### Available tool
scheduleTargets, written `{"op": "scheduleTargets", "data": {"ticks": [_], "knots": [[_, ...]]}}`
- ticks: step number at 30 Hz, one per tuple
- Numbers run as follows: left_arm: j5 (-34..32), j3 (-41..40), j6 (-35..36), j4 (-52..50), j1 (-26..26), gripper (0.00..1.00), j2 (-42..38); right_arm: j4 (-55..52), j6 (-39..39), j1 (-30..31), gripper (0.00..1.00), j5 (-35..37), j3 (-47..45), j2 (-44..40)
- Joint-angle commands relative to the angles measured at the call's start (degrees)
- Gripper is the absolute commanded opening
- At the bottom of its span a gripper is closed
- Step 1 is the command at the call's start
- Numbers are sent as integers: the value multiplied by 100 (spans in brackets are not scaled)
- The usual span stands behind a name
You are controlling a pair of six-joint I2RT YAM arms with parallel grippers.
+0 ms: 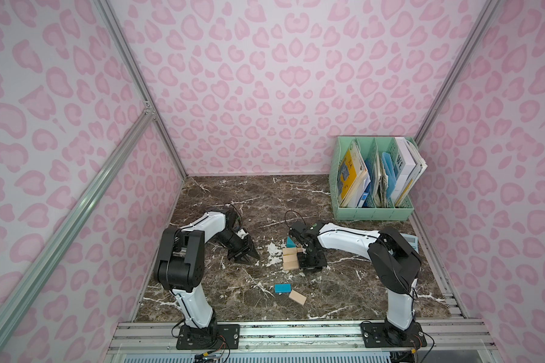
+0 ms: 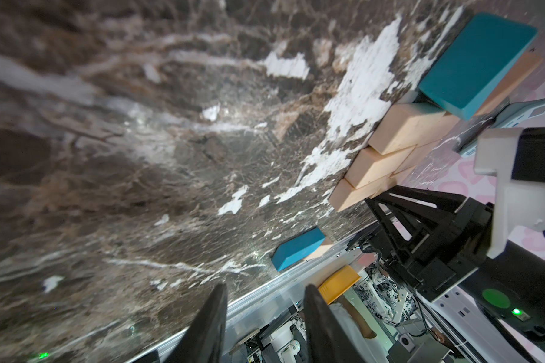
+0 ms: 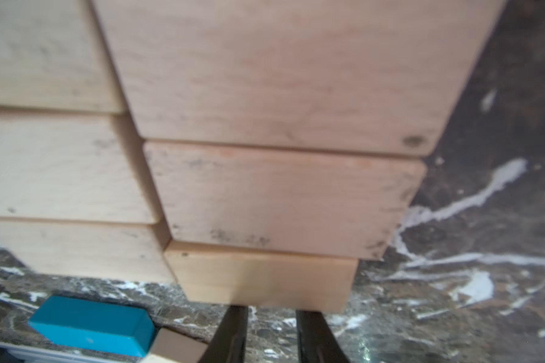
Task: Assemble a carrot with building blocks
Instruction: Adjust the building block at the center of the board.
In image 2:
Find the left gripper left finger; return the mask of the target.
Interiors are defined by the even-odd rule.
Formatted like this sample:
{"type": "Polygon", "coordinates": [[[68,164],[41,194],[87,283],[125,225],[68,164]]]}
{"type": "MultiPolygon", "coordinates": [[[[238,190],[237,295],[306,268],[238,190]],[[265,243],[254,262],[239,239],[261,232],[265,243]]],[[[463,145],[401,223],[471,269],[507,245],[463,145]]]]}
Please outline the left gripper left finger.
{"type": "Polygon", "coordinates": [[[217,284],[165,362],[220,362],[226,332],[228,290],[217,284]]]}

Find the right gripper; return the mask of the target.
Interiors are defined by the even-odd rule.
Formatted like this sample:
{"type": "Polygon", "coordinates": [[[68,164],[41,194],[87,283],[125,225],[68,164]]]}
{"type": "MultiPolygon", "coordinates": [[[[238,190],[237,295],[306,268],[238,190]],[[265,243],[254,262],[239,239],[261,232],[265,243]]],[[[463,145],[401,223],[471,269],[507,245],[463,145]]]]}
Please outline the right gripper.
{"type": "Polygon", "coordinates": [[[387,272],[407,277],[427,299],[460,286],[545,352],[545,260],[513,242],[487,256],[492,204],[399,185],[365,203],[375,222],[346,251],[377,254],[387,272]]]}

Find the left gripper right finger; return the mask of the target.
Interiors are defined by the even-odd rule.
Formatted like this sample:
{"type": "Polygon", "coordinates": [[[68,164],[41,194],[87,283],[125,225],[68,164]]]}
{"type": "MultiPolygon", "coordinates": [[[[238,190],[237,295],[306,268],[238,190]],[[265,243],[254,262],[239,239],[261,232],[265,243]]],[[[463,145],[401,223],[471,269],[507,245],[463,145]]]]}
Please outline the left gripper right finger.
{"type": "Polygon", "coordinates": [[[307,349],[311,362],[366,362],[368,324],[346,299],[328,305],[313,284],[304,293],[307,349]]]}

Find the wooden block top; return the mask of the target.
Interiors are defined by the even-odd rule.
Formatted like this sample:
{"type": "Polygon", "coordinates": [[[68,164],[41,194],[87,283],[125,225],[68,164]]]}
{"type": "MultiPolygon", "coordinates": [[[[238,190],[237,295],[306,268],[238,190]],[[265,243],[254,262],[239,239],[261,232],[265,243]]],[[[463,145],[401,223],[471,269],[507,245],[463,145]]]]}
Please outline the wooden block top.
{"type": "Polygon", "coordinates": [[[368,145],[380,154],[427,145],[445,137],[460,118],[429,103],[393,105],[368,145]]]}

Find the teal triangle block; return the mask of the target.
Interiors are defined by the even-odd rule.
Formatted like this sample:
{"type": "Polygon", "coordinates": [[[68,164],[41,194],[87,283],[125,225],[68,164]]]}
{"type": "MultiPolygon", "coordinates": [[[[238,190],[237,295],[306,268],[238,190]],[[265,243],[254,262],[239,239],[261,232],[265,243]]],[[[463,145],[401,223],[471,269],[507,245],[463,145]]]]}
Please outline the teal triangle block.
{"type": "Polygon", "coordinates": [[[419,83],[430,100],[471,119],[537,36],[537,28],[478,13],[419,83]]]}

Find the wooden triangle block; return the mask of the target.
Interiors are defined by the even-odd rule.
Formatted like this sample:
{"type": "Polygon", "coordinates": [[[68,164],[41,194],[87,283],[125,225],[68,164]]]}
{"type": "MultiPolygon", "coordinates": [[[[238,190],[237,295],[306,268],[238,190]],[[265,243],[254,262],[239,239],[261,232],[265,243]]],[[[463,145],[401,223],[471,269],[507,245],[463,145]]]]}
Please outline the wooden triangle block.
{"type": "Polygon", "coordinates": [[[507,72],[493,92],[487,97],[475,116],[488,114],[494,110],[511,92],[519,86],[539,65],[543,58],[534,53],[525,53],[507,72]]]}

